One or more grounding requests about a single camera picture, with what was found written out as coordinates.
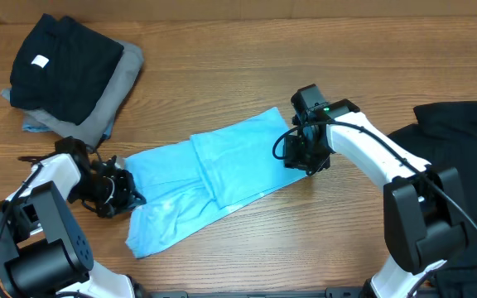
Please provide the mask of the light blue printed t-shirt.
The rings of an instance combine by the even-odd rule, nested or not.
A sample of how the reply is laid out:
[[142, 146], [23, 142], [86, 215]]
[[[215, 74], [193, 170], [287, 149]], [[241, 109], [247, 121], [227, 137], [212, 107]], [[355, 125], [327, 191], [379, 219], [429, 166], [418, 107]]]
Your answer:
[[288, 129], [277, 108], [126, 160], [146, 203], [133, 210], [126, 244], [148, 257], [253, 201], [304, 178], [274, 158]]

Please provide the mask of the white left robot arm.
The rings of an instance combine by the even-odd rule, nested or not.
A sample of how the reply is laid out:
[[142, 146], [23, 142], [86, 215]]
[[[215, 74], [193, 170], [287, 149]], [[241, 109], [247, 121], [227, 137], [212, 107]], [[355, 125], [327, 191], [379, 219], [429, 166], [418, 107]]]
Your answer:
[[147, 297], [132, 277], [94, 260], [66, 203], [81, 179], [73, 157], [57, 154], [0, 201], [1, 297]]

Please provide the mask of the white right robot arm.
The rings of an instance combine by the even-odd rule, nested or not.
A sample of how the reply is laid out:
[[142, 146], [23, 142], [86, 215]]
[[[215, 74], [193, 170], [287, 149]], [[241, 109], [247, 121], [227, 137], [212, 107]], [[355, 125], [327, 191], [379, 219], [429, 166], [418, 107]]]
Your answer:
[[280, 138], [286, 167], [314, 175], [329, 167], [331, 154], [339, 153], [383, 193], [389, 257], [354, 296], [414, 296], [470, 243], [457, 170], [435, 167], [404, 150], [347, 99], [293, 99], [291, 105], [294, 127]]

